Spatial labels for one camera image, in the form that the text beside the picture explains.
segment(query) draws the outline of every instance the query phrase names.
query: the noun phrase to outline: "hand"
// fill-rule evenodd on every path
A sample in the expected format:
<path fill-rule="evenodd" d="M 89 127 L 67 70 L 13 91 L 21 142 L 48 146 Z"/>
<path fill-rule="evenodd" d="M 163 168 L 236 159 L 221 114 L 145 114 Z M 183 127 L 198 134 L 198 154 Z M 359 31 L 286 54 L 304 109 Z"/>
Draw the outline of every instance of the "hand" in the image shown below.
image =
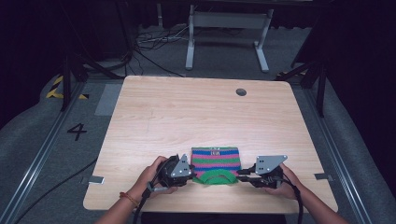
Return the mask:
<path fill-rule="evenodd" d="M 154 176 L 157 174 L 157 168 L 161 164 L 161 162 L 166 161 L 165 157 L 159 156 L 154 163 L 150 166 L 146 167 L 146 169 L 142 172 L 142 174 L 137 178 L 136 182 L 132 186 L 130 190 L 128 190 L 128 194 L 131 195 L 134 199 L 139 202 L 142 200 L 142 194 L 147 188 L 148 182 L 150 182 Z M 169 188 L 165 191 L 152 192 L 150 198 L 154 198 L 159 194 L 171 194 L 177 190 L 177 187 Z"/>
<path fill-rule="evenodd" d="M 290 182 L 297 187 L 297 189 L 305 188 L 305 186 L 300 182 L 297 175 L 285 164 L 281 163 L 280 168 L 283 170 L 283 174 L 287 176 Z M 281 195 L 285 198 L 296 200 L 296 196 L 294 194 L 293 188 L 287 184 L 282 183 L 279 188 L 277 189 L 270 189 L 270 188 L 262 188 L 265 192 L 272 194 L 272 195 Z"/>

